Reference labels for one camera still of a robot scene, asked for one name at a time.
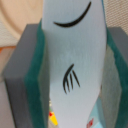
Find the grey green gripper right finger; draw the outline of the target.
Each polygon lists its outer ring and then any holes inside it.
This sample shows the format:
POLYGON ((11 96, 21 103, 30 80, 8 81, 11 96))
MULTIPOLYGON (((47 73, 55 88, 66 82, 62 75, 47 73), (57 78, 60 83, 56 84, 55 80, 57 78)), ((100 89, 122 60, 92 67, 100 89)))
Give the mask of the grey green gripper right finger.
POLYGON ((107 29, 101 100, 107 128, 128 128, 128 35, 107 29))

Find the grey green gripper left finger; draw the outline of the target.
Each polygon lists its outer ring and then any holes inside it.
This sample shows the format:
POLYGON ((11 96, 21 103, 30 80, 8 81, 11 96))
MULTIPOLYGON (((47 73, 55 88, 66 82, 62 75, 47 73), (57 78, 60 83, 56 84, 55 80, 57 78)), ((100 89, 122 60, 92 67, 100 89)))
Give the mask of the grey green gripper left finger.
POLYGON ((47 128, 49 71, 41 24, 26 26, 3 76, 16 128, 47 128))

